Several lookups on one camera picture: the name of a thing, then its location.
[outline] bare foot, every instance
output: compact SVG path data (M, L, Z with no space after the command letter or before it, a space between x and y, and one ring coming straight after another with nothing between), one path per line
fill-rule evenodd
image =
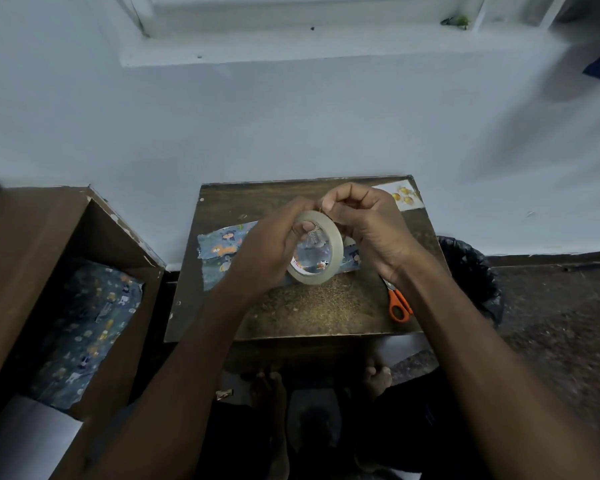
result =
M289 457L285 434L285 414L287 412L287 389L282 384L282 376L271 372L266 377L259 372L251 384L253 407L264 412L271 427L271 467L267 480L287 480Z
M387 387L391 386L391 369L383 367L380 371L377 371L375 367L369 366L365 369L362 382L367 388L371 400L373 401L376 397L380 396Z

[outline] person's left hand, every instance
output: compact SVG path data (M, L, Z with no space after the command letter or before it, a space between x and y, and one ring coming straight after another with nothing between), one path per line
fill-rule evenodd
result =
M303 210L315 208L314 201L296 197L259 220L244 238L221 283L247 299L277 285L285 275L298 241L315 227L306 221L294 225L296 216Z

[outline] fingernail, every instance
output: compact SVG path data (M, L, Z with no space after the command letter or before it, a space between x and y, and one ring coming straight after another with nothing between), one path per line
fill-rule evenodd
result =
M333 208L333 204L335 202L332 201L330 198L324 198L322 199L322 209L326 210L327 212L330 211Z

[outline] clear adhesive tape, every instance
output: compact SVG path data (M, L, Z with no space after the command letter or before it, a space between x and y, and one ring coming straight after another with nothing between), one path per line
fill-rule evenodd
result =
M342 236L336 227L336 224L326 215L321 214L316 210L305 210L300 212L294 222L309 221L314 223L327 234L331 245L331 257L329 263L321 273L301 273L292 263L287 266L287 271L299 282L305 285L320 285L331 279L339 270L342 256L344 255L344 246L342 244Z

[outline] white paper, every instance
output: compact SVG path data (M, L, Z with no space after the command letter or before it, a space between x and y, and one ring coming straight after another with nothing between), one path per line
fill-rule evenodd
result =
M81 421L14 396L0 414L0 480L48 480Z
M422 209L424 207L423 202L413 190L413 187L408 180L391 182L390 184L376 185L374 188L389 192L395 199L400 211Z

